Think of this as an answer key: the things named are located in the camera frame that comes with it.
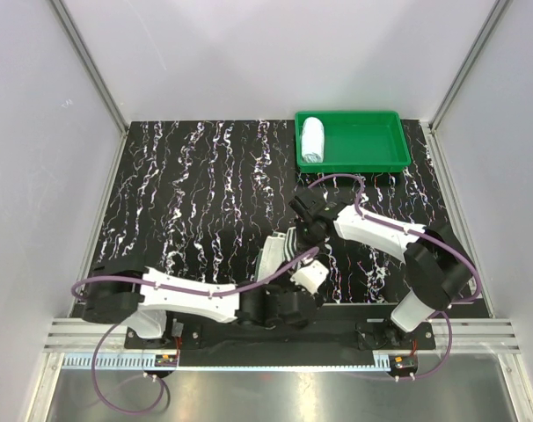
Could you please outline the green white striped towel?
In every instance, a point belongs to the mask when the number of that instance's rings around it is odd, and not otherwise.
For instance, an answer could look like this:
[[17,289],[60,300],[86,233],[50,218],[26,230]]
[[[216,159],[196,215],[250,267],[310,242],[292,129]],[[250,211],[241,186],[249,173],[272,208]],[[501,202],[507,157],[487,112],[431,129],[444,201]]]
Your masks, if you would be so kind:
[[291,266],[294,273],[312,261],[310,251],[298,250],[298,238],[295,227],[291,227],[285,233],[274,232],[266,238],[262,249],[259,252],[257,266],[255,269],[255,282],[259,283],[266,277],[276,273],[280,266],[291,263],[293,259],[305,255]]

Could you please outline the light blue towel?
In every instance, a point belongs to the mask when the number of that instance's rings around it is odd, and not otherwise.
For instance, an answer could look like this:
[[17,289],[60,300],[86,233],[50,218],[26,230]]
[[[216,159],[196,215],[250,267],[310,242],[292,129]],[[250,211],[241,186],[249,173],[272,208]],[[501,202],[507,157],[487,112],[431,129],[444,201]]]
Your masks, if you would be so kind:
[[325,157],[325,128],[320,119],[308,117],[301,132],[301,156],[305,163],[322,163]]

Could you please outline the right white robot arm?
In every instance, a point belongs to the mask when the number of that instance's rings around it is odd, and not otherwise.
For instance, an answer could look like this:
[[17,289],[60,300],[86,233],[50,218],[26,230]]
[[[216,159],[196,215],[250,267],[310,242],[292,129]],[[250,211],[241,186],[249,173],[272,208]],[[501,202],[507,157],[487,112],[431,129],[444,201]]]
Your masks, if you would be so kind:
[[320,246],[328,237],[365,244],[405,265],[409,293],[381,323],[359,326],[359,339],[370,350],[404,348],[430,317],[463,300],[461,292],[478,273],[448,224],[400,222],[360,207],[358,201],[328,202],[308,190],[289,205],[296,212],[297,244]]

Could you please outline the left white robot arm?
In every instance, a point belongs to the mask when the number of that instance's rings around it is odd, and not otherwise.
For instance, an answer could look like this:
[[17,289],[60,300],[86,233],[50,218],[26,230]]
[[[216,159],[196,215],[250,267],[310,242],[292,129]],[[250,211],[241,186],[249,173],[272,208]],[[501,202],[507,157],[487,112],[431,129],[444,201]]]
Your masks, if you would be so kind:
[[263,280],[244,284],[206,285],[147,267],[136,275],[96,275],[79,281],[72,294],[84,302],[82,319],[94,324],[124,324],[154,347],[167,347],[175,327],[169,312],[203,317],[219,324],[273,329],[278,325],[302,328],[323,300],[318,289],[328,270],[312,260],[276,284],[290,265]]

